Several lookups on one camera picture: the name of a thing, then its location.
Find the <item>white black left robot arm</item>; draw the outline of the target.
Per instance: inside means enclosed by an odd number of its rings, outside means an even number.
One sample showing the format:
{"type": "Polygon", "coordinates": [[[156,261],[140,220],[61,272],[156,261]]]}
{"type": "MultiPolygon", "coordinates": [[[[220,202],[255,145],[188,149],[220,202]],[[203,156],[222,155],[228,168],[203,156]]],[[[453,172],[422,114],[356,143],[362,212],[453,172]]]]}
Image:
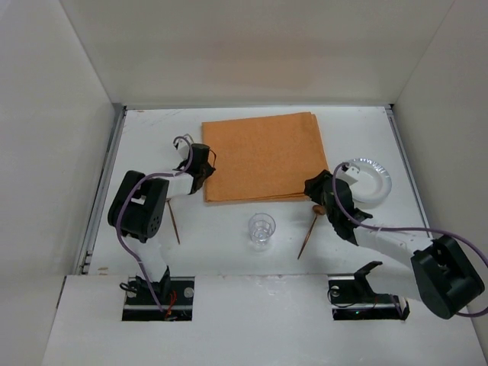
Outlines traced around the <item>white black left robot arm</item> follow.
{"type": "Polygon", "coordinates": [[[127,171],[108,211],[108,224],[115,228],[119,243],[140,267],[141,275],[137,279],[144,280],[143,289],[154,293],[159,301],[169,292],[168,266],[162,266],[162,274],[151,275],[143,256],[131,249],[124,238],[129,236],[145,245],[158,233],[167,202],[174,197],[195,194],[215,172],[209,162],[213,153],[209,146],[193,143],[187,136],[176,137],[173,145],[182,157],[179,165],[171,172],[148,175],[127,171]]]}

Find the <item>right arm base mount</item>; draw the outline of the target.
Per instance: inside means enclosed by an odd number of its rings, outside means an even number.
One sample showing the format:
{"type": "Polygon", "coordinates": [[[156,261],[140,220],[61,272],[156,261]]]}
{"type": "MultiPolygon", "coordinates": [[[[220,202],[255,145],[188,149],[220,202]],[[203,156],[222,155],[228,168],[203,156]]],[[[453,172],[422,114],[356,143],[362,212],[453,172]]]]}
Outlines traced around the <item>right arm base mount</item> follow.
{"type": "Polygon", "coordinates": [[[353,274],[328,277],[326,295],[335,321],[407,320],[410,315],[407,299],[375,293],[367,282],[367,276],[380,265],[382,262],[373,261],[353,274]]]}

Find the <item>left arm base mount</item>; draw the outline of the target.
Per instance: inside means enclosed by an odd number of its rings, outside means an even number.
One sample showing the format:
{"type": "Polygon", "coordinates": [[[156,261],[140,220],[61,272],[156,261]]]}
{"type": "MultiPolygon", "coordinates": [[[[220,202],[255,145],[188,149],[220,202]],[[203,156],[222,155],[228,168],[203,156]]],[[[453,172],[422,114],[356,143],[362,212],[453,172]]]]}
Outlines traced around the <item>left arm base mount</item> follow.
{"type": "Polygon", "coordinates": [[[166,278],[153,282],[155,302],[146,281],[139,277],[119,283],[125,293],[122,320],[125,322],[189,322],[193,316],[194,277],[166,278]]]}

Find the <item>orange cloth napkin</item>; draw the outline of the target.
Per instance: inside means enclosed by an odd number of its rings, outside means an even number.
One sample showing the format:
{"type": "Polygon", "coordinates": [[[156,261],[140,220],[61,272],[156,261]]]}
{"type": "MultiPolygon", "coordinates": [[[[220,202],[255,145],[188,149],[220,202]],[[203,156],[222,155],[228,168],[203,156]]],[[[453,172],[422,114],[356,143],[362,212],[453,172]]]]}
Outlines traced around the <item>orange cloth napkin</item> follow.
{"type": "Polygon", "coordinates": [[[202,139],[217,155],[207,203],[303,201],[304,182],[328,169],[311,112],[209,121],[202,139]]]}

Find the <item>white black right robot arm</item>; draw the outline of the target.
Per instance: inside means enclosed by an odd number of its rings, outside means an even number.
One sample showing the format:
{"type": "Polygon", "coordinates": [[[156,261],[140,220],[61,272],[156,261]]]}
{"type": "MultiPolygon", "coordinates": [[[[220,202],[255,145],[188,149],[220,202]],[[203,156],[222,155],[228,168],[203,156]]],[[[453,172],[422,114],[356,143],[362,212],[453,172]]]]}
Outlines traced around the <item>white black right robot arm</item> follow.
{"type": "Polygon", "coordinates": [[[334,172],[324,170],[304,183],[304,194],[323,207],[335,233],[354,246],[379,252],[398,268],[372,261],[354,273],[355,284],[365,297],[375,294],[397,295],[423,302],[436,316],[450,319],[466,316],[463,309],[480,296],[485,285],[465,255],[462,245],[474,244],[461,236],[438,230],[434,239],[422,227],[378,226],[371,214],[355,207],[350,187],[337,178],[348,172],[341,164],[334,172]]]}

